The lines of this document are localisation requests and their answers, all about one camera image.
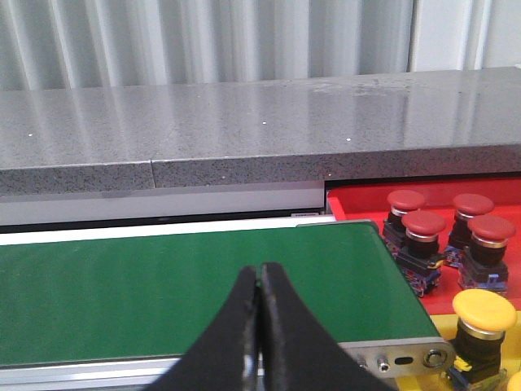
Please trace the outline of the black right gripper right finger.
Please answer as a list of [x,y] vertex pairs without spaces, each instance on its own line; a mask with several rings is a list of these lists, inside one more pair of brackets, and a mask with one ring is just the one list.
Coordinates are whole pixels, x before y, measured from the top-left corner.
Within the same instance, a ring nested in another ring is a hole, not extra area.
[[391,389],[339,347],[276,262],[261,267],[260,318],[267,390]]

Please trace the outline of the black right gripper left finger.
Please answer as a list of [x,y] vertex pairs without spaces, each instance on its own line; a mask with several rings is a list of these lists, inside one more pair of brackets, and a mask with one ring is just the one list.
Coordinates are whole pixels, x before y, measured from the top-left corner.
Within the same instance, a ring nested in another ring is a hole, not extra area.
[[241,269],[223,306],[196,342],[146,390],[254,390],[259,301],[256,270]]

